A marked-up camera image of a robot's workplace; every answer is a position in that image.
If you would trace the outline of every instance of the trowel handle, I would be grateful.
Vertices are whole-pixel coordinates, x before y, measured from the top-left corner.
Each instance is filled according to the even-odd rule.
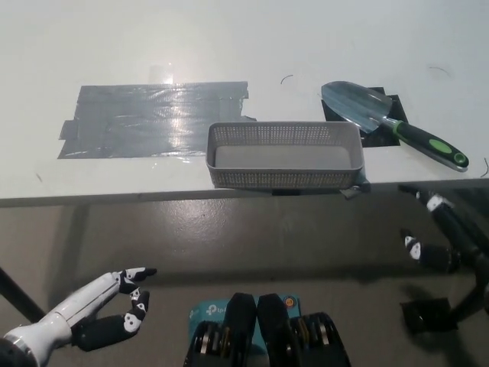
[[[468,158],[453,145],[404,121],[393,125],[393,133],[400,140],[421,151],[435,161],[463,172],[467,170]]]

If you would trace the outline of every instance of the black mechanical part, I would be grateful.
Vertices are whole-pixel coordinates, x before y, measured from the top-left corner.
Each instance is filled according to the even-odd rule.
[[[267,294],[258,299],[257,318],[270,367],[299,365],[298,341],[290,327],[287,309],[277,294]]]
[[[255,324],[253,296],[235,294],[228,302],[222,324],[202,321],[197,326],[183,366],[246,366]]]
[[[289,319],[276,294],[260,297],[257,306],[261,335],[270,367],[349,367],[338,330],[326,313]]]

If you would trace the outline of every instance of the concrete floor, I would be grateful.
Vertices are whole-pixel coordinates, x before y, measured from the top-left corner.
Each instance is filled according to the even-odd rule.
[[[456,302],[472,279],[419,269],[401,227],[446,243],[425,210],[398,193],[0,209],[0,265],[45,309],[104,272],[159,269],[145,285],[151,305],[137,337],[91,353],[61,349],[51,367],[181,366],[189,310],[236,291],[294,293],[303,313],[328,312],[353,366],[486,365],[485,313],[458,332],[406,333],[399,303]],[[128,308],[120,296],[103,314]],[[26,322],[3,299],[0,312],[0,333]]]

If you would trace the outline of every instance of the mesh basket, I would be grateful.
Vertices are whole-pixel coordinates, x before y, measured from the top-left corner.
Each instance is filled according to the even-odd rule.
[[[216,187],[343,190],[364,157],[349,122],[220,122],[209,129],[207,166]]]

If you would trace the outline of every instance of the white table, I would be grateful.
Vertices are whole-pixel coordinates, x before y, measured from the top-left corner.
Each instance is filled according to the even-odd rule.
[[[366,148],[373,188],[485,186],[488,34],[487,0],[6,2],[0,206],[255,195],[214,189],[204,157],[57,160],[82,85],[160,83],[155,65],[174,83],[248,81],[243,113],[260,121],[324,121],[329,81],[383,86],[471,163],[460,174],[405,145]]]

